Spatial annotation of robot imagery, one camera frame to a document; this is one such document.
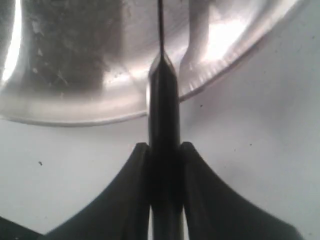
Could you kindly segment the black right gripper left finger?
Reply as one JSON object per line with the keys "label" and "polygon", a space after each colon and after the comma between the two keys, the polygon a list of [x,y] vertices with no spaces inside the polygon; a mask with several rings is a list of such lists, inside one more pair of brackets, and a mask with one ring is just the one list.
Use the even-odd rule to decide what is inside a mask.
{"label": "black right gripper left finger", "polygon": [[44,240],[146,240],[149,146],[135,145],[109,186],[87,207],[42,237]]}

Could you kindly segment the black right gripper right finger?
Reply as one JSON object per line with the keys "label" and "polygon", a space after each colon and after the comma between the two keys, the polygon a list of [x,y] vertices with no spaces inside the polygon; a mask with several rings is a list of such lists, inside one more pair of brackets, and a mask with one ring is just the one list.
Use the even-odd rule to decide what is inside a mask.
{"label": "black right gripper right finger", "polygon": [[292,225],[252,204],[212,171],[194,145],[180,146],[191,240],[298,240]]}

